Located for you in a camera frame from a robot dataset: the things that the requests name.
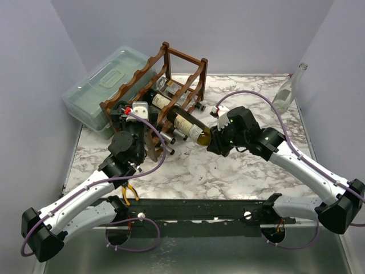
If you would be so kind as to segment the clear square glass bottle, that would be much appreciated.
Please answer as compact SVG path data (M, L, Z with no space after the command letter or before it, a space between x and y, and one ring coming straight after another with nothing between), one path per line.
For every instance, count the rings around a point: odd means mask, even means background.
M163 95L167 96L170 99L172 99L173 96L176 94L176 92L181 88L180 85L173 82L172 80L169 80L164 76L162 76L156 82L156 87L159 92L161 92ZM194 108L198 109L199 111L203 112L206 109L206 107L199 102L192 103L194 100L195 98L192 99L189 104L191 104Z

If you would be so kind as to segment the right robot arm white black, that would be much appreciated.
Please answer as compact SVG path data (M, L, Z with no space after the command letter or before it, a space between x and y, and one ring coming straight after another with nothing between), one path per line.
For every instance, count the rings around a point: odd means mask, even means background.
M283 168L317 195L272 195L262 210L266 222L274 224L282 217L298 217L318 221L333 233L346 232L362 207L364 183L358 179L350 182L307 158L276 129L260 128L252 112L243 106L232 110L213 107L210 114L217 118L217 125L210 129L209 152L226 157L232 149L244 148Z

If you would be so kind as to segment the green bottle cream label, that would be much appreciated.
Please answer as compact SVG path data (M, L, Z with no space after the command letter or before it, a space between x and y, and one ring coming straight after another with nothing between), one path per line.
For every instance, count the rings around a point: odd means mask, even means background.
M170 99L163 96L156 90L150 88L145 95L143 96L143 101L146 101L148 104L153 105L159 109L163 109L165 106L168 106L171 102Z

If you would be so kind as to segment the tall dark green bottle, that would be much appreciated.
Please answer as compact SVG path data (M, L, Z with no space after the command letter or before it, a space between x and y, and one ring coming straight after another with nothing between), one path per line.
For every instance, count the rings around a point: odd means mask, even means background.
M210 129L180 106L171 107L167 112L167 119L197 144L201 146L210 144Z

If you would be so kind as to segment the green bottle grey label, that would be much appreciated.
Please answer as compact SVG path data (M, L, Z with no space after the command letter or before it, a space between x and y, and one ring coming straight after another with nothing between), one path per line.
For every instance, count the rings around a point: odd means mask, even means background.
M170 128L168 128L167 133L173 135L173 136L177 136L179 138L181 138L183 141L186 141L188 136L186 134L184 134L182 131L176 129L174 126L170 126Z

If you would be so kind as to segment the green bottle white neck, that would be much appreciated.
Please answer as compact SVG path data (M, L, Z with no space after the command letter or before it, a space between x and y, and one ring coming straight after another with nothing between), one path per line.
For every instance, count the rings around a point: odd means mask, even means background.
M170 144L174 144L176 142L175 138L169 134L167 134L164 131L159 131L159 134L162 136L162 138Z

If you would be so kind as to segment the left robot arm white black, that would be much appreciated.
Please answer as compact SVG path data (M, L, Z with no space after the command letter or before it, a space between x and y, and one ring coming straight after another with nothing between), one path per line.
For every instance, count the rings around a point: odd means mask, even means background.
M23 257L35 256L40 263L45 262L80 232L102 224L125 222L128 200L121 202L112 197L89 207L119 187L133 189L128 181L148 174L140 166L145 160L145 133L148 129L156 130L149 121L149 104L133 102L121 110L123 129L112 138L110 154L98 169L59 200L39 210L30 207L22 214Z

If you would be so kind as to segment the tall clear glass bottle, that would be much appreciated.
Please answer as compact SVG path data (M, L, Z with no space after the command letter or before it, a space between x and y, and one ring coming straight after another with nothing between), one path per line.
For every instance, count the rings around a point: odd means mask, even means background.
M308 65L306 63L300 63L296 72L279 88L276 93L272 104L281 115L288 110L299 92L299 83L307 68Z

